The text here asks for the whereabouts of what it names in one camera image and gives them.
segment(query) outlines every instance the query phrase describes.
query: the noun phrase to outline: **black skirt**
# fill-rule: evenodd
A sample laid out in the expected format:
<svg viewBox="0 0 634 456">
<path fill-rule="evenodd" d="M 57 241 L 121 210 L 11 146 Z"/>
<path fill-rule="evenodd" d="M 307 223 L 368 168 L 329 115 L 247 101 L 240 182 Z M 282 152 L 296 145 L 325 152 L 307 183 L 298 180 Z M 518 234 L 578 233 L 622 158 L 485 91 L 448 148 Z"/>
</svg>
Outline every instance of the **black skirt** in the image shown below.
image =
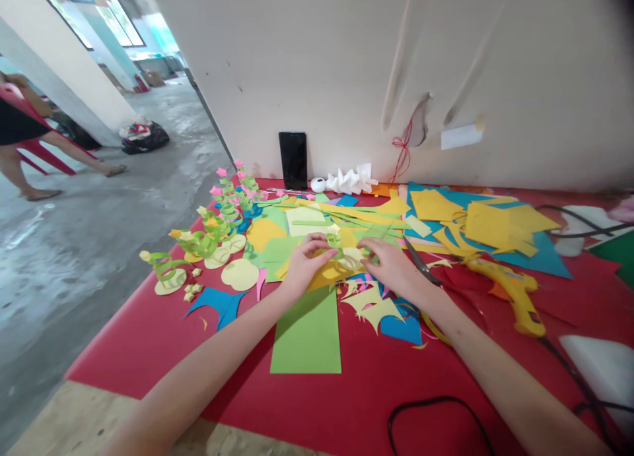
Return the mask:
<svg viewBox="0 0 634 456">
<path fill-rule="evenodd" d="M 0 98 L 0 146 L 35 139 L 49 131 L 49 127 Z"/>
</svg>

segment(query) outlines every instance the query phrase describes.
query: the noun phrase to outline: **foot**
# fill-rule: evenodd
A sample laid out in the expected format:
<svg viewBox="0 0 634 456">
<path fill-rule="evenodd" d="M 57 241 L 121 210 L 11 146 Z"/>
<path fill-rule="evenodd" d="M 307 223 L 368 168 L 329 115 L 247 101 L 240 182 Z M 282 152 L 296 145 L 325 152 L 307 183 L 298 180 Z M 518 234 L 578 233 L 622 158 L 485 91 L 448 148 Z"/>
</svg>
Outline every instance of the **foot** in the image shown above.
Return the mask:
<svg viewBox="0 0 634 456">
<path fill-rule="evenodd" d="M 126 169 L 127 169 L 127 166 L 124 166 L 123 164 L 121 166 L 114 166 L 110 168 L 110 171 L 105 175 L 106 177 L 118 176 L 119 174 L 124 173 Z"/>
<path fill-rule="evenodd" d="M 55 197 L 59 194 L 61 194 L 61 190 L 33 189 L 32 191 L 21 193 L 20 197 L 24 197 L 29 202 L 35 202 L 38 200 L 50 199 L 51 197 Z"/>
</svg>

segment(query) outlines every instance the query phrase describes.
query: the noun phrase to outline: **scissors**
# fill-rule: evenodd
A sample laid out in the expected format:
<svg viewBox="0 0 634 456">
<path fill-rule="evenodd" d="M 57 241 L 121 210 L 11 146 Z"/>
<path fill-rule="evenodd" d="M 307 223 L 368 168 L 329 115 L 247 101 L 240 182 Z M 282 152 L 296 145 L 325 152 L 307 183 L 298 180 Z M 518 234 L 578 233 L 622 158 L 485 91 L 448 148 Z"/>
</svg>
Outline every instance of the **scissors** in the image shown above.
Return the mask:
<svg viewBox="0 0 634 456">
<path fill-rule="evenodd" d="M 416 267 L 418 268 L 418 271 L 420 271 L 422 275 L 428 280 L 430 280 L 433 284 L 435 284 L 436 286 L 442 287 L 442 281 L 440 281 L 437 277 L 431 274 L 429 267 L 422 260 L 418 252 L 414 250 L 414 247 L 411 245 L 409 240 L 405 237 L 403 237 L 403 240 L 405 242 L 405 245 L 407 246 L 407 249 L 409 250 L 411 259 L 414 261 L 414 265 L 416 265 Z"/>
</svg>

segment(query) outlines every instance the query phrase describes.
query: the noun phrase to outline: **black phone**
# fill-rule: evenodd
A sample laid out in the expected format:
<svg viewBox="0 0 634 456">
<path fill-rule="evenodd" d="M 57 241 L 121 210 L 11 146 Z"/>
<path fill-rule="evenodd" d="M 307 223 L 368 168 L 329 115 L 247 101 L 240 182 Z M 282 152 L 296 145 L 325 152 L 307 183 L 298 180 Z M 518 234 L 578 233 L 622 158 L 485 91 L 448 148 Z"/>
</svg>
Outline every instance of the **black phone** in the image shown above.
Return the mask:
<svg viewBox="0 0 634 456">
<path fill-rule="evenodd" d="M 280 133 L 279 151 L 282 155 L 284 187 L 307 190 L 306 133 Z"/>
</svg>

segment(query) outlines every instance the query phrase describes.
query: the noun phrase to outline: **concrete floor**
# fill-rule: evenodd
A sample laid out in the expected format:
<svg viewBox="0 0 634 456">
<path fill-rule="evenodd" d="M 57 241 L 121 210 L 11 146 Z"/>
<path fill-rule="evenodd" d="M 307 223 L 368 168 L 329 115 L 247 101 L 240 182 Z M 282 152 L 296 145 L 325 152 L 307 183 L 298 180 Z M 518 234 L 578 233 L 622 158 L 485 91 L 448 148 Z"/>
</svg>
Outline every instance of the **concrete floor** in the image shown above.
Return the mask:
<svg viewBox="0 0 634 456">
<path fill-rule="evenodd" d="M 63 195 L 42 203 L 17 197 L 0 176 L 0 454 L 19 438 L 82 349 L 150 271 L 139 252 L 169 251 L 171 228 L 189 228 L 211 201 L 229 158 L 186 79 L 128 97 L 171 138 L 163 149 L 126 156 L 106 179 L 64 156 L 78 174 L 24 170 Z"/>
</svg>

